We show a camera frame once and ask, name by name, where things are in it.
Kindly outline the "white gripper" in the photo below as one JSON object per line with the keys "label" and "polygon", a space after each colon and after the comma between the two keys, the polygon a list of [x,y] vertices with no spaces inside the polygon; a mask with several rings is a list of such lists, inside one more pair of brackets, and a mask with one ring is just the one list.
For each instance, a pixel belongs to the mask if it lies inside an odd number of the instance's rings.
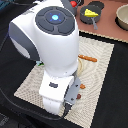
{"label": "white gripper", "polygon": [[74,76],[57,78],[44,72],[39,94],[45,110],[58,115],[62,105],[74,105],[80,88],[80,79]]}

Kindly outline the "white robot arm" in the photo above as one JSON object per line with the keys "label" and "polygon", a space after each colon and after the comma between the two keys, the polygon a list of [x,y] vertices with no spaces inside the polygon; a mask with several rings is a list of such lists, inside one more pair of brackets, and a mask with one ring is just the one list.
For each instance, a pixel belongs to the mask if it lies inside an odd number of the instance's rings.
{"label": "white robot arm", "polygon": [[9,23],[9,36],[23,56],[44,63],[39,94],[45,110],[57,115],[78,67],[79,30],[73,14],[57,6],[26,11]]}

